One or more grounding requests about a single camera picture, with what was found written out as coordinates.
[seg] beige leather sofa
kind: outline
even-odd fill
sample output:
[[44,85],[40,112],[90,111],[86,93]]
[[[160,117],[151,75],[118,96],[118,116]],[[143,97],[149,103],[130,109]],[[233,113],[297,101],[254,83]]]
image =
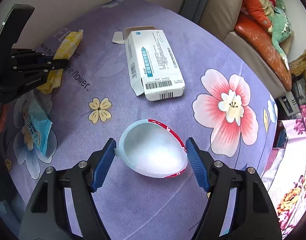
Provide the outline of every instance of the beige leather sofa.
[[234,51],[259,77],[274,98],[286,95],[285,86],[277,75],[257,51],[234,30],[241,4],[242,0],[208,0],[199,26]]

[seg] human hand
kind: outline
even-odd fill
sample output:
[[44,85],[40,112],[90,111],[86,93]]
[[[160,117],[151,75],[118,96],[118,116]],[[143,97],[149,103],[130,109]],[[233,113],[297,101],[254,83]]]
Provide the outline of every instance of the human hand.
[[4,131],[8,110],[9,104],[2,105],[2,112],[0,113],[0,133]]

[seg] yellow napkin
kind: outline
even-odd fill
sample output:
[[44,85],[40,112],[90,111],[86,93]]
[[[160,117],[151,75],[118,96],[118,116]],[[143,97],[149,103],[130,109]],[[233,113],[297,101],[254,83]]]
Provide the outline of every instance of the yellow napkin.
[[[75,52],[77,46],[80,44],[82,38],[83,30],[80,30],[79,32],[69,33],[57,49],[53,59],[70,59],[73,53]],[[54,88],[60,87],[62,73],[63,69],[51,70],[47,77],[47,82],[37,87],[37,89],[44,94],[51,94]]]

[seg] yellow flower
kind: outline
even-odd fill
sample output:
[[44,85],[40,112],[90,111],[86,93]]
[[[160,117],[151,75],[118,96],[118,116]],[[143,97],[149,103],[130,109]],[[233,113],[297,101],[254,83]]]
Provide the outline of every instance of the yellow flower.
[[5,162],[7,169],[10,171],[12,168],[12,161],[9,158],[6,158],[4,162]]
[[290,210],[297,203],[300,192],[301,188],[296,187],[286,193],[280,201],[280,204],[277,205],[277,213],[280,214],[283,211]]
[[22,134],[24,134],[24,143],[26,144],[28,149],[32,151],[33,150],[33,139],[32,139],[32,136],[30,135],[29,128],[26,124],[22,127]]
[[93,101],[89,103],[90,109],[94,111],[89,115],[89,120],[96,124],[99,118],[102,122],[112,117],[111,113],[106,109],[110,108],[112,103],[108,98],[104,98],[101,102],[98,98],[93,98]]

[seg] blue flower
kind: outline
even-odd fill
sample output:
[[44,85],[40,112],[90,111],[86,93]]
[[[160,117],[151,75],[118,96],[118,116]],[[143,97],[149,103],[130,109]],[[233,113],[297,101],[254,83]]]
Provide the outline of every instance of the blue flower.
[[[45,95],[43,93],[37,94],[37,101],[45,110],[47,115],[50,114],[53,108],[51,100],[52,94]],[[32,137],[29,134],[27,125],[24,123],[22,116],[23,103],[26,100],[26,94],[16,100],[13,110],[14,126],[18,129],[13,141],[13,150],[19,165],[26,163],[26,167],[32,179],[38,179],[41,173],[39,161],[44,163],[51,163],[52,156],[55,154],[57,148],[57,138],[54,131],[51,129],[47,141],[47,150],[45,156],[35,147]]]
[[270,94],[270,98],[271,100],[267,101],[267,109],[268,112],[270,113],[270,119],[272,122],[276,122],[277,120],[277,105],[275,103],[274,98],[272,97],[272,95]]
[[102,4],[100,7],[101,8],[112,8],[114,6],[119,5],[121,2],[123,2],[124,0],[112,0],[110,2],[104,3]]

